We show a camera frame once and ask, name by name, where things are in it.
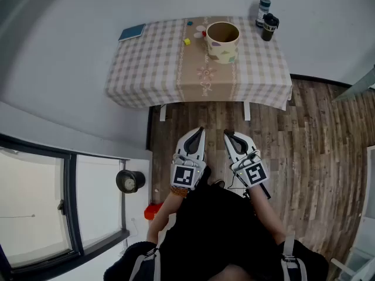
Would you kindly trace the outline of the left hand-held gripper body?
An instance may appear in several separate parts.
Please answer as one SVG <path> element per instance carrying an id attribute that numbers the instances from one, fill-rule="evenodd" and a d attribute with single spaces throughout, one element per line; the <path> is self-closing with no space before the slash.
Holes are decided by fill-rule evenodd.
<path id="1" fill-rule="evenodd" d="M 171 164 L 171 186 L 195 190 L 205 168 L 204 161 L 175 153 Z"/>

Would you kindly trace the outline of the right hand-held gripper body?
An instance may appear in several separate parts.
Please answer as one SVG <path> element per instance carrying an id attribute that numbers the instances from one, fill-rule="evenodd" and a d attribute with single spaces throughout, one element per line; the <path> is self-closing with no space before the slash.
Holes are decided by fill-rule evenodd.
<path id="1" fill-rule="evenodd" d="M 263 164 L 260 158 L 259 150 L 252 151 L 247 156 L 234 162 L 230 168 L 234 176 L 240 180 L 245 188 L 249 189 L 260 185 L 267 198 L 271 198 L 268 190 L 263 185 L 263 182 L 269 179 L 269 174 L 266 165 Z"/>

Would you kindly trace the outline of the person's left forearm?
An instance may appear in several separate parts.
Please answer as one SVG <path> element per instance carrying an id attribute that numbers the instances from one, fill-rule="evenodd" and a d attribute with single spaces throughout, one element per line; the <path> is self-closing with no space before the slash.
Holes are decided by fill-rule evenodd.
<path id="1" fill-rule="evenodd" d="M 180 208 L 184 198 L 186 196 L 186 191 L 183 190 L 171 190 L 167 198 L 163 202 L 162 207 L 155 216 L 154 220 L 151 222 L 146 240 L 154 244 L 158 243 L 158 234 L 162 231 L 169 221 L 169 216 L 176 213 Z"/>

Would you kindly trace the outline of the person's right forearm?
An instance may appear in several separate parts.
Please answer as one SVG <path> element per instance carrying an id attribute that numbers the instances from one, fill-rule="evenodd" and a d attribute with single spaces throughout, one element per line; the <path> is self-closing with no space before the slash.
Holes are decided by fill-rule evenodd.
<path id="1" fill-rule="evenodd" d="M 277 245 L 283 243 L 286 239 L 286 230 L 280 217 L 271 207 L 261 186 L 251 187 L 249 193 L 258 219 L 272 235 Z"/>

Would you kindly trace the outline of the red plastic box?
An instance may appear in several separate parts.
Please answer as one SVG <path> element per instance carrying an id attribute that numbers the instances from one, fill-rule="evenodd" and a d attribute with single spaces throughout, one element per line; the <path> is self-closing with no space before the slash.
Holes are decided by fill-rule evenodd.
<path id="1" fill-rule="evenodd" d="M 144 217 L 148 221 L 154 220 L 155 216 L 159 212 L 160 208 L 162 207 L 163 203 L 150 203 L 144 211 Z"/>

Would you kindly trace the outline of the black flower pot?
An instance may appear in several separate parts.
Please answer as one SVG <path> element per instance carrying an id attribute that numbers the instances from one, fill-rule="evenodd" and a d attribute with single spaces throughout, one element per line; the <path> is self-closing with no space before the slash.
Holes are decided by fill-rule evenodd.
<path id="1" fill-rule="evenodd" d="M 142 172 L 132 170 L 119 171 L 115 181 L 118 189 L 125 194 L 136 193 L 146 182 Z"/>

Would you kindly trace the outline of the person's black clothing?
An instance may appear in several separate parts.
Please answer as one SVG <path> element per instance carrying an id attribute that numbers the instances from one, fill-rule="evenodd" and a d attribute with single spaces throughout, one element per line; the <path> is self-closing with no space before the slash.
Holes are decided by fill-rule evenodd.
<path id="1" fill-rule="evenodd" d="M 209 184 L 186 191 L 176 213 L 158 234 L 129 246 L 103 281 L 326 281 L 329 264 L 286 231 L 277 245 L 256 216 L 250 198 Z"/>

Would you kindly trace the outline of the beige checked tablecloth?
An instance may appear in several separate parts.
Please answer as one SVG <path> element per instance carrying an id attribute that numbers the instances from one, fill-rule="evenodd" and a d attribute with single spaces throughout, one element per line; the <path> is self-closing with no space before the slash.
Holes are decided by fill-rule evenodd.
<path id="1" fill-rule="evenodd" d="M 209 57 L 202 32 L 215 22 L 230 22 L 240 31 L 233 63 L 220 64 Z M 140 37 L 119 43 L 105 93 L 128 108 L 247 101 L 283 110 L 291 99 L 292 81 L 277 41 L 264 41 L 252 20 L 205 16 L 152 22 Z"/>

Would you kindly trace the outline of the round cream cardboard bucket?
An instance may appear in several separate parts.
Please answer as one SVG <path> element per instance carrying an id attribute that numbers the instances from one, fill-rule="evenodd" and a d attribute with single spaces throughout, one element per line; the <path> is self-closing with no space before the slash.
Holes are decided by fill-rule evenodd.
<path id="1" fill-rule="evenodd" d="M 238 57 L 240 31 L 230 22 L 215 22 L 206 29 L 209 57 L 220 63 L 235 62 Z"/>

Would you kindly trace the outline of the black tumbler cup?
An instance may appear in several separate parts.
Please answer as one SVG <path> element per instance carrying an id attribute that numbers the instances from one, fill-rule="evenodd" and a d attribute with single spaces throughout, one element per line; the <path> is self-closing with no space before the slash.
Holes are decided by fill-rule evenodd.
<path id="1" fill-rule="evenodd" d="M 269 42 L 272 39 L 275 30 L 279 27 L 279 19 L 273 14 L 268 13 L 263 16 L 263 20 L 264 23 L 261 38 L 264 41 Z"/>

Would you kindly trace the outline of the blue notebook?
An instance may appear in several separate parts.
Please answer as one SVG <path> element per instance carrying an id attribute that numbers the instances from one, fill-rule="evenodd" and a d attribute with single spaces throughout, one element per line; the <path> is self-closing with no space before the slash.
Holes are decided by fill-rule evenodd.
<path id="1" fill-rule="evenodd" d="M 133 26 L 130 28 L 126 28 L 121 32 L 121 35 L 118 39 L 119 42 L 123 42 L 128 39 L 133 39 L 136 37 L 140 37 L 143 34 L 144 28 L 146 24 L 141 24 L 137 26 Z"/>

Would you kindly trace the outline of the grey glass partition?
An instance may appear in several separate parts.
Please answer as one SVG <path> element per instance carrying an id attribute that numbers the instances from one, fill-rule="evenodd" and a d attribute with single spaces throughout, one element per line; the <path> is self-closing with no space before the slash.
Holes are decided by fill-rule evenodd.
<path id="1" fill-rule="evenodd" d="M 351 99 L 351 98 L 365 92 L 366 90 L 368 90 L 369 88 L 371 88 L 374 85 L 375 85 L 375 65 L 358 82 L 353 84 L 350 88 L 348 88 L 341 95 L 337 96 L 334 99 L 334 102 Z"/>

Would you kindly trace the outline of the clear bottle with teal lid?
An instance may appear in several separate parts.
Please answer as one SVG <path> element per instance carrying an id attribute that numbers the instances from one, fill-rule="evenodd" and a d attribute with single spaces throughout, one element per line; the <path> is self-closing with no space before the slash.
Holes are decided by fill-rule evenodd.
<path id="1" fill-rule="evenodd" d="M 264 15 L 269 13 L 270 10 L 270 5 L 271 5 L 271 0 L 260 0 L 259 5 L 258 5 L 258 13 L 257 13 L 257 18 L 255 20 L 255 24 L 258 27 L 263 27 L 264 24 Z"/>

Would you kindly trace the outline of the black window frame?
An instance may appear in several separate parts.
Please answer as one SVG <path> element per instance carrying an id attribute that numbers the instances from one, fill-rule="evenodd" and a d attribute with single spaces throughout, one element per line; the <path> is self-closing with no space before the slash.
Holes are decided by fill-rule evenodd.
<path id="1" fill-rule="evenodd" d="M 0 245 L 0 281 L 48 281 L 61 276 L 100 256 L 129 237 L 125 222 L 125 196 L 121 195 L 120 230 L 99 240 L 88 248 L 83 247 L 77 210 L 77 156 L 86 155 L 60 148 L 20 140 L 0 133 L 0 146 L 41 156 L 54 156 L 64 160 L 63 199 L 58 206 L 66 217 L 70 252 L 61 252 L 45 260 L 13 268 Z"/>

